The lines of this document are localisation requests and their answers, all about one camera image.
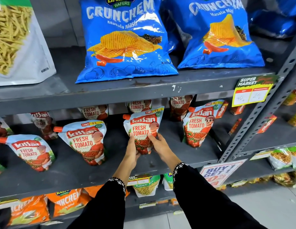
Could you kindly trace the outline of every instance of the black sleeve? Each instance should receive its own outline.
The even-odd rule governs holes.
[[[125,196],[126,187],[123,181],[110,178],[68,228],[97,228],[103,224],[107,228],[123,228]]]
[[[266,229],[186,163],[181,162],[174,169],[173,190],[192,228],[201,224],[202,227]]]

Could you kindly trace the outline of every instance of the orange chip bag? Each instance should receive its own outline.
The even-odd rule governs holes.
[[[49,220],[47,197],[32,196],[20,200],[20,204],[11,207],[8,225],[34,224]]]
[[[84,208],[91,200],[87,193],[82,193],[82,189],[60,191],[46,196],[55,204],[54,217]]]
[[[97,192],[100,190],[100,188],[103,187],[103,185],[99,185],[99,186],[93,186],[93,187],[85,187],[85,191],[89,194],[89,196],[91,196],[92,198],[94,198],[97,194]],[[126,189],[126,197],[130,194],[130,192]]]

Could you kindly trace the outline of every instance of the white floor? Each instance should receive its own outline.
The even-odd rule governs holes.
[[[276,189],[231,197],[268,229],[296,229],[296,189],[279,186]],[[168,213],[126,222],[128,229],[189,229],[185,214]]]

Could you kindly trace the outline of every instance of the tiled floor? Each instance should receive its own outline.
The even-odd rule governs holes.
[[[296,229],[296,189],[279,186],[276,189],[231,197],[268,229]],[[126,222],[129,229],[189,229],[185,214],[168,213]]]

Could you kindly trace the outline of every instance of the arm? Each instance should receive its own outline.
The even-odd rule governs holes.
[[[176,198],[192,228],[198,228],[199,216],[202,216],[209,225],[221,222],[223,226],[226,225],[234,229],[265,228],[224,193],[210,185],[197,170],[181,162],[171,151],[163,136],[160,134],[158,136],[159,140],[151,135],[149,138],[153,142],[156,152],[173,173],[173,189]],[[199,204],[204,207],[204,212],[192,205],[196,197],[200,198]],[[216,214],[216,208],[222,209],[221,213]]]
[[[125,157],[118,169],[97,192],[68,228],[96,228],[107,223],[108,228],[123,228],[126,186],[140,154],[137,154],[134,135],[130,134]]]

